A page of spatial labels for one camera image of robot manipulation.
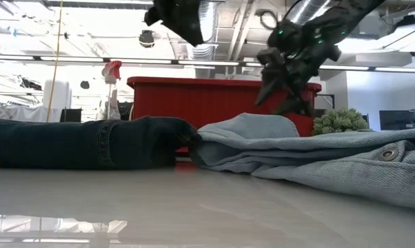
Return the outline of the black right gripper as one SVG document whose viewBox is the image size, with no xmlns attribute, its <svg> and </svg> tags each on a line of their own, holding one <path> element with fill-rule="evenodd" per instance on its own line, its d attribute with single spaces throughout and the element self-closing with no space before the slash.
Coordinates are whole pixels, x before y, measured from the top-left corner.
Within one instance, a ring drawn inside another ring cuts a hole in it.
<svg viewBox="0 0 415 248">
<path fill-rule="evenodd" d="M 319 28 L 305 29 L 287 19 L 278 22 L 267 40 L 267 48 L 256 56 L 263 69 L 255 105 L 285 87 L 290 93 L 274 113 L 312 116 L 312 102 L 303 99 L 301 92 L 326 60 L 337 61 L 340 56 L 338 46 Z"/>
</svg>

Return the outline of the light blue jeans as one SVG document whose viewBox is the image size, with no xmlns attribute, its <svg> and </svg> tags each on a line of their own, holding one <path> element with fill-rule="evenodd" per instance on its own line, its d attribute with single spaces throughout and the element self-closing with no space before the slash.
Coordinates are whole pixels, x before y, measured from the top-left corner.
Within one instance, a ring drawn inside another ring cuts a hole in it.
<svg viewBox="0 0 415 248">
<path fill-rule="evenodd" d="M 415 209 L 415 129 L 301 137 L 288 118 L 243 113 L 198 133 L 190 156 L 199 167 Z"/>
</svg>

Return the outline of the dark navy jeans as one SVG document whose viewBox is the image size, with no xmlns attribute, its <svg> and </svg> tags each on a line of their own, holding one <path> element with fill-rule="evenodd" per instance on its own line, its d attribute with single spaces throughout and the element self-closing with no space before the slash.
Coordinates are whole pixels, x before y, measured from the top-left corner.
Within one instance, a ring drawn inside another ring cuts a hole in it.
<svg viewBox="0 0 415 248">
<path fill-rule="evenodd" d="M 31 123 L 0 119 L 0 168 L 132 170 L 173 165 L 201 137 L 180 118 Z"/>
</svg>

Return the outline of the red plastic laundry bin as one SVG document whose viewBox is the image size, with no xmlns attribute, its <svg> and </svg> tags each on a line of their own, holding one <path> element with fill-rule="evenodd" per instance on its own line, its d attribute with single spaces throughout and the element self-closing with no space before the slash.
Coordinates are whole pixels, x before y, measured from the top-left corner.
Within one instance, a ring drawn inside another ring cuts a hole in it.
<svg viewBox="0 0 415 248">
<path fill-rule="evenodd" d="M 287 103 L 281 90 L 255 105 L 260 82 L 227 79 L 188 79 L 134 76 L 127 80 L 134 90 L 133 118 L 172 116 L 199 129 L 231 120 L 229 127 L 245 138 L 311 136 L 313 118 L 288 112 L 274 116 Z"/>
</svg>

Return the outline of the green artificial plant in pot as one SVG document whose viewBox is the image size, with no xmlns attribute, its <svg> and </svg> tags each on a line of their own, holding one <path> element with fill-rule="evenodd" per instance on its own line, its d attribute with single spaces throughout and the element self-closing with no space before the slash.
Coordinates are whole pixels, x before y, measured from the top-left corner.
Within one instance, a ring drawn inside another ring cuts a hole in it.
<svg viewBox="0 0 415 248">
<path fill-rule="evenodd" d="M 352 132 L 368 129 L 367 121 L 360 112 L 354 108 L 343 108 L 339 110 L 328 110 L 326 114 L 315 118 L 312 134 L 316 136 L 319 134 Z"/>
</svg>

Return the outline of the clear spray bottle red trigger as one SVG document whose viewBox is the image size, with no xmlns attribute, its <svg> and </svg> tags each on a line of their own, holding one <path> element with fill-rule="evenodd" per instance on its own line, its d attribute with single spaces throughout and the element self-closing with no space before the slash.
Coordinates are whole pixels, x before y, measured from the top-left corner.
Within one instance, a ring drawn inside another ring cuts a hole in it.
<svg viewBox="0 0 415 248">
<path fill-rule="evenodd" d="M 106 63 L 101 71 L 104 84 L 100 92 L 96 120 L 121 119 L 117 100 L 117 81 L 121 79 L 119 71 L 121 66 L 122 62 L 111 61 Z"/>
</svg>

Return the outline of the dark computer monitor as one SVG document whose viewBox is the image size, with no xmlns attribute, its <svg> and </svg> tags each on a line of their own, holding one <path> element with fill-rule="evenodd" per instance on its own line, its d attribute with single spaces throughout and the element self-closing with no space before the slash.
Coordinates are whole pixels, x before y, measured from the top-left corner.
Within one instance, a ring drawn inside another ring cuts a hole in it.
<svg viewBox="0 0 415 248">
<path fill-rule="evenodd" d="M 415 128 L 415 113 L 412 110 L 381 110 L 381 130 L 408 130 Z"/>
</svg>

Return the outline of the black upright panel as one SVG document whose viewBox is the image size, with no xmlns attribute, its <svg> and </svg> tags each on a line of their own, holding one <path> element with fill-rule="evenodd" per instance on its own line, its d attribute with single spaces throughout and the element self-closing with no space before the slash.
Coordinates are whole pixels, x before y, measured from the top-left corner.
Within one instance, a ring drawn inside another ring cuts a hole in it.
<svg viewBox="0 0 415 248">
<path fill-rule="evenodd" d="M 82 109 L 63 109 L 61 111 L 61 122 L 81 122 Z"/>
</svg>

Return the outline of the ribbed silver air duct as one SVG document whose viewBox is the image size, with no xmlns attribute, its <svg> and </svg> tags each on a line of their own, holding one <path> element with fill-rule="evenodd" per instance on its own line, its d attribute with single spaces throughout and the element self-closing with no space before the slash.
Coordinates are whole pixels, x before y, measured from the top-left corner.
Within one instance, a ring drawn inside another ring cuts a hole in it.
<svg viewBox="0 0 415 248">
<path fill-rule="evenodd" d="M 199 19 L 201 24 L 201 34 L 204 41 L 211 42 L 214 38 L 214 28 L 216 25 L 216 7 L 217 4 L 211 1 L 202 1 L 199 7 Z M 187 44 L 186 50 L 188 58 L 191 60 L 212 60 L 214 46 L 201 44 L 196 47 Z"/>
</svg>

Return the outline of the smooth silver air duct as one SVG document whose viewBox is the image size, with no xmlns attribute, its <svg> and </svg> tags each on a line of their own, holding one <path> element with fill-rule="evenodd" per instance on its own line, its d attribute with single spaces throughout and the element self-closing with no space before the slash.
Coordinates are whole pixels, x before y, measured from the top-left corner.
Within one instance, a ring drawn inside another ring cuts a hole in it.
<svg viewBox="0 0 415 248">
<path fill-rule="evenodd" d="M 331 2 L 332 0 L 296 0 L 286 12 L 284 19 L 303 25 L 322 15 L 329 8 Z"/>
</svg>

